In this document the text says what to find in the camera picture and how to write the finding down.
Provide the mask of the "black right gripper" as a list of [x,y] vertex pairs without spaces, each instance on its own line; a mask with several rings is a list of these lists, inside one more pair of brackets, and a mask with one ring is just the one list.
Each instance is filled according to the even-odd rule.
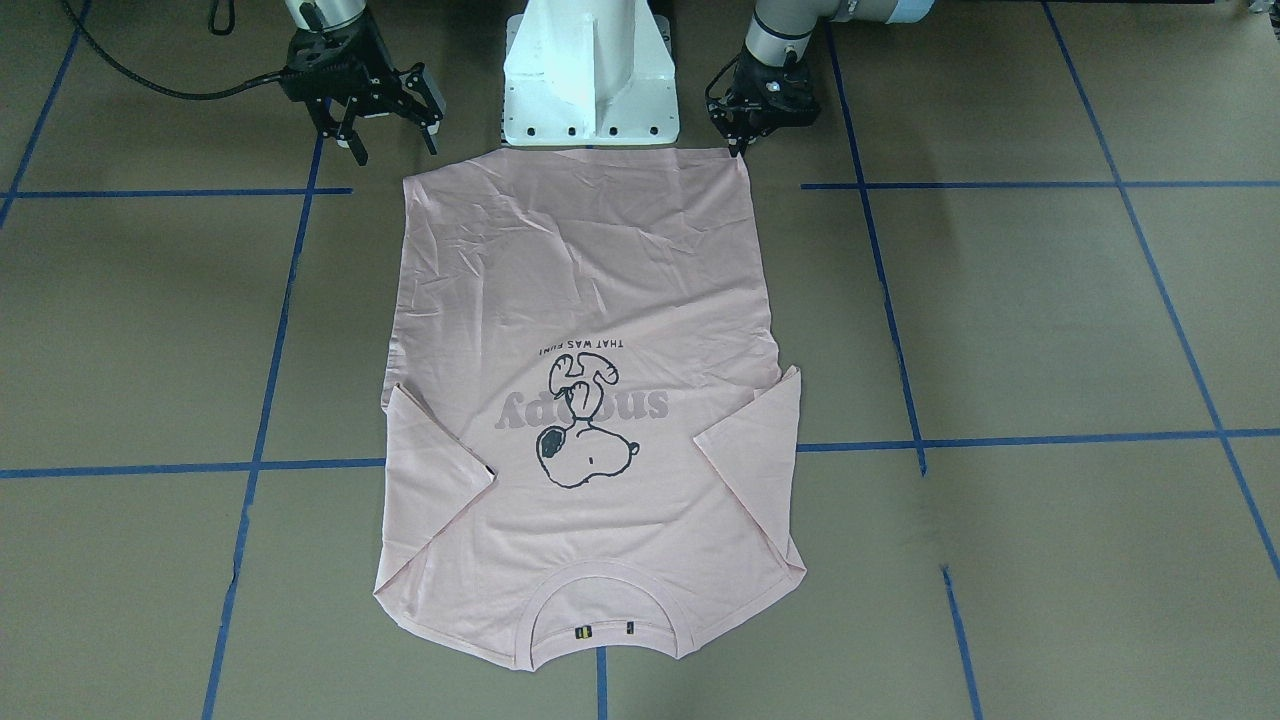
[[280,85],[285,96],[305,102],[319,133],[340,141],[358,167],[369,151],[356,118],[397,114],[419,127],[428,151],[438,155],[435,136],[445,101],[422,63],[394,67],[371,14],[294,14]]

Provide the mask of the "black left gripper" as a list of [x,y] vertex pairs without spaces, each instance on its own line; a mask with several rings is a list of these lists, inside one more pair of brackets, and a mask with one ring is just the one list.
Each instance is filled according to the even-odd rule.
[[732,141],[733,158],[753,141],[777,129],[809,127],[820,114],[812,68],[794,50],[783,54],[782,65],[772,67],[741,49],[708,83],[704,105],[719,135]]

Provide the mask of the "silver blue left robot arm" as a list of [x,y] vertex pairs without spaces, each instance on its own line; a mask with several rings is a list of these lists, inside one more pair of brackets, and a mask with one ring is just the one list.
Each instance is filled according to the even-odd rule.
[[933,1],[756,1],[740,51],[704,92],[712,124],[730,155],[820,115],[806,49],[823,22],[916,23]]

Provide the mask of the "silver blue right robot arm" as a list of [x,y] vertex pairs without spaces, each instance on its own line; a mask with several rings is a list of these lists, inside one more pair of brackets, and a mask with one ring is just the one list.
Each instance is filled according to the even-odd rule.
[[348,149],[361,165],[369,152],[355,129],[358,118],[396,114],[438,152],[435,133],[445,101],[422,63],[396,68],[365,1],[288,1],[297,31],[288,46],[280,85],[303,102],[316,132]]

